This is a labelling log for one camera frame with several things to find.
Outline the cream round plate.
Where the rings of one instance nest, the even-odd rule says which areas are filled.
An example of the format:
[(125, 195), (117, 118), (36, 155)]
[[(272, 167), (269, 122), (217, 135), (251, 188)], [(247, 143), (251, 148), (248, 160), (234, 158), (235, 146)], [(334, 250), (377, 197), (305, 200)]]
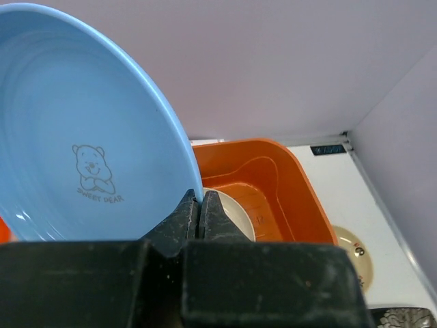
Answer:
[(220, 198), (223, 210), (227, 217), (240, 229), (251, 241), (256, 241), (255, 230), (251, 219), (245, 209), (231, 196), (217, 189), (203, 188), (204, 194), (208, 191), (216, 191)]

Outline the blue round plate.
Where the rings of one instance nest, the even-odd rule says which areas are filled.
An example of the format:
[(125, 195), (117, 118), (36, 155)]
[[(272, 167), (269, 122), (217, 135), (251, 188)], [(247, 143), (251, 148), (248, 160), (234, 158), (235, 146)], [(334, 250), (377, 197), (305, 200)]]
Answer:
[(22, 241), (129, 240), (203, 199), (168, 100), (116, 43), (34, 3), (1, 6), (1, 218)]

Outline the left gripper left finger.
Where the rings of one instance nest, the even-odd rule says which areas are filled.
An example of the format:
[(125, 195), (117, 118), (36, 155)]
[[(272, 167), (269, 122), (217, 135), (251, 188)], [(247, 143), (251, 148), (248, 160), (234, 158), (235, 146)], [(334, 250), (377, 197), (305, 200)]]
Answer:
[(141, 257), (154, 252), (163, 258), (182, 258), (187, 240), (195, 237), (198, 216), (199, 202), (189, 189), (174, 211), (139, 239)]

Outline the black floral square plate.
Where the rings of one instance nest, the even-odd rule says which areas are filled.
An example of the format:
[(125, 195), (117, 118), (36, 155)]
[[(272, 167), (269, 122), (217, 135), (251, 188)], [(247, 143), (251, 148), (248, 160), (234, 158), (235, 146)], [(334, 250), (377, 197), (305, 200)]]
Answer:
[(423, 307), (383, 307), (370, 312), (378, 328), (436, 328), (434, 315)]

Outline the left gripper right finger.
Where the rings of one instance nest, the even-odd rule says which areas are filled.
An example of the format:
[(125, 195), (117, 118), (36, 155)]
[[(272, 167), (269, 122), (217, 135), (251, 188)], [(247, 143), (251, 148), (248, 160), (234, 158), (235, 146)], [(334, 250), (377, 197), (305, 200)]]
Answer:
[(199, 223), (199, 235), (206, 240), (251, 241), (227, 217), (216, 191), (204, 194)]

